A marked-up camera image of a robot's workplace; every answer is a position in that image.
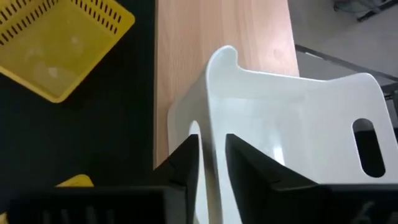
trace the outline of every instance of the black plastic piece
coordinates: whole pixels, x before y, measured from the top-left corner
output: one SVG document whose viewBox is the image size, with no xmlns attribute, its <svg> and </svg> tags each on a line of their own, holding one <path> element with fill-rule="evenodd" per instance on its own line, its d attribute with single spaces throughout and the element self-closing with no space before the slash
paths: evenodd
<svg viewBox="0 0 398 224">
<path fill-rule="evenodd" d="M 198 136 L 191 135 L 140 184 L 26 192 L 11 200 L 7 218 L 10 224 L 191 224 L 198 165 Z"/>
<path fill-rule="evenodd" d="M 398 223 L 398 185 L 319 185 L 233 134 L 226 157 L 243 223 Z"/>
</svg>

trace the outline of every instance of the yellow plastic basket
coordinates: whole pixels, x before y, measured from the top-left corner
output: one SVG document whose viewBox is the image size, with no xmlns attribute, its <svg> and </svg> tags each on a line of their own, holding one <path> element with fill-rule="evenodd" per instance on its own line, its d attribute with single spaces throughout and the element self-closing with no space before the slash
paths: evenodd
<svg viewBox="0 0 398 224">
<path fill-rule="evenodd" d="M 114 0 L 0 0 L 0 73 L 59 103 L 133 23 Z"/>
</svg>

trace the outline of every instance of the black surface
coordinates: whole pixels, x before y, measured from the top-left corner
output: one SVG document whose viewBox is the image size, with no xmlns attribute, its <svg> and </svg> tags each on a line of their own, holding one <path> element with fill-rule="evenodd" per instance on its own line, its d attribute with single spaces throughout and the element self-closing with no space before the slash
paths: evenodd
<svg viewBox="0 0 398 224">
<path fill-rule="evenodd" d="M 119 2 L 136 23 L 63 103 L 0 75 L 0 212 L 16 190 L 77 174 L 128 185 L 152 170 L 155 2 Z"/>
</svg>

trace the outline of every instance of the wooden tabletop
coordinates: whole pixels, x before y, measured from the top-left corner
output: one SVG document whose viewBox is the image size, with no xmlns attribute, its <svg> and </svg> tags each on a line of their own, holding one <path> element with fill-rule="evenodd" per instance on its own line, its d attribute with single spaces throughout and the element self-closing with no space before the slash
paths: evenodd
<svg viewBox="0 0 398 224">
<path fill-rule="evenodd" d="M 299 75 L 287 0 L 158 0 L 154 166 L 169 155 L 167 112 L 212 53 L 236 47 L 250 70 Z"/>
</svg>

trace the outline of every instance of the wood grain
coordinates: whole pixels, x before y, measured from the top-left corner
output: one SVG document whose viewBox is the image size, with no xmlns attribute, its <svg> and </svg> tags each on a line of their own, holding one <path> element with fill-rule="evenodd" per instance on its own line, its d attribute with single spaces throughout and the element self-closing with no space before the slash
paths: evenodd
<svg viewBox="0 0 398 224">
<path fill-rule="evenodd" d="M 212 53 L 232 45 L 250 70 L 299 75 L 287 0 L 158 0 L 154 166 L 167 158 L 167 111 Z"/>
</svg>

